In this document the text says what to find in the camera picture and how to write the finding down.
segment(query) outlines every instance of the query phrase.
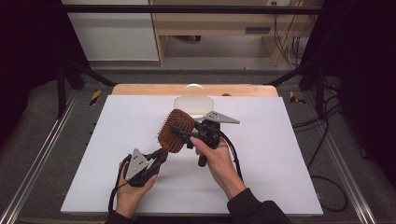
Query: hand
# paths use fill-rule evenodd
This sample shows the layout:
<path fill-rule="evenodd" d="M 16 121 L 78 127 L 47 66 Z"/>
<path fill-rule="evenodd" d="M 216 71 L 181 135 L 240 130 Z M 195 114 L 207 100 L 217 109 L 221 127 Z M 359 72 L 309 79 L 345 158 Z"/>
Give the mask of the hand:
<path fill-rule="evenodd" d="M 131 218 L 143 196 L 152 188 L 156 179 L 157 175 L 154 175 L 143 188 L 136 188 L 129 185 L 123 177 L 120 178 L 119 186 L 123 186 L 117 190 L 116 212 L 124 217 Z"/>
<path fill-rule="evenodd" d="M 195 146 L 197 154 L 207 157 L 210 173 L 229 200 L 247 188 L 233 168 L 230 150 L 223 138 L 220 138 L 219 146 L 216 149 L 210 148 L 198 138 L 191 137 L 190 140 Z"/>

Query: black long-sleeve shirt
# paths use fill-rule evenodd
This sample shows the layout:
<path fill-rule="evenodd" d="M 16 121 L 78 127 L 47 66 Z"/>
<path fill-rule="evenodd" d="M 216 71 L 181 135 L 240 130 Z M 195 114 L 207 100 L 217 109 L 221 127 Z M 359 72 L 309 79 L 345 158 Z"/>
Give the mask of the black long-sleeve shirt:
<path fill-rule="evenodd" d="M 290 220 L 272 201 L 260 202 L 250 189 L 245 189 L 227 203 L 233 223 L 290 224 Z M 132 220 L 112 212 L 106 224 L 131 224 Z"/>

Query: white tabletop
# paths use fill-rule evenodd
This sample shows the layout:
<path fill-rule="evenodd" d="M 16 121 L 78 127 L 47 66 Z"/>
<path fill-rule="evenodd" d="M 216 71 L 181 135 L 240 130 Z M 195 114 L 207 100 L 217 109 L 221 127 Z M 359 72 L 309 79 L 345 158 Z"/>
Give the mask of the white tabletop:
<path fill-rule="evenodd" d="M 105 213 L 119 162 L 138 148 L 160 148 L 157 133 L 176 96 L 110 95 L 64 200 L 64 213 Z M 221 124 L 233 142 L 246 185 L 260 201 L 272 200 L 287 215 L 323 215 L 317 194 L 280 97 L 213 97 L 215 111 L 240 120 Z M 227 197 L 195 151 L 169 154 L 137 213 L 147 216 L 228 214 Z"/>

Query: person's left hand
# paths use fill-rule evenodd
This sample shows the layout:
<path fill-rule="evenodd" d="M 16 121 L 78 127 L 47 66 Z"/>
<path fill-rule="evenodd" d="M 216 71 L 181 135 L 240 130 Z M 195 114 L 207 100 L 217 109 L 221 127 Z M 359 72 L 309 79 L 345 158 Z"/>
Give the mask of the person's left hand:
<path fill-rule="evenodd" d="M 123 177 L 120 178 L 119 186 L 124 186 L 117 190 L 116 212 L 124 217 L 131 218 L 143 196 L 152 188 L 156 179 L 157 175 L 154 175 L 148 180 L 145 186 L 136 188 L 129 185 Z"/>

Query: brush bristles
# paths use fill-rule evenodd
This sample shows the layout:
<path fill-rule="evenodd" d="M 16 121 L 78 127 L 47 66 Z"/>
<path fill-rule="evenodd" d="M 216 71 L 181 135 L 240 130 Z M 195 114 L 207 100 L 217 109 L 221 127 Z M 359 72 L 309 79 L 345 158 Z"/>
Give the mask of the brush bristles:
<path fill-rule="evenodd" d="M 184 143 L 178 134 L 171 131 L 171 126 L 176 126 L 180 130 L 190 133 L 194 128 L 194 119 L 184 111 L 174 109 L 158 133 L 158 141 L 163 150 L 178 153 L 183 148 Z"/>

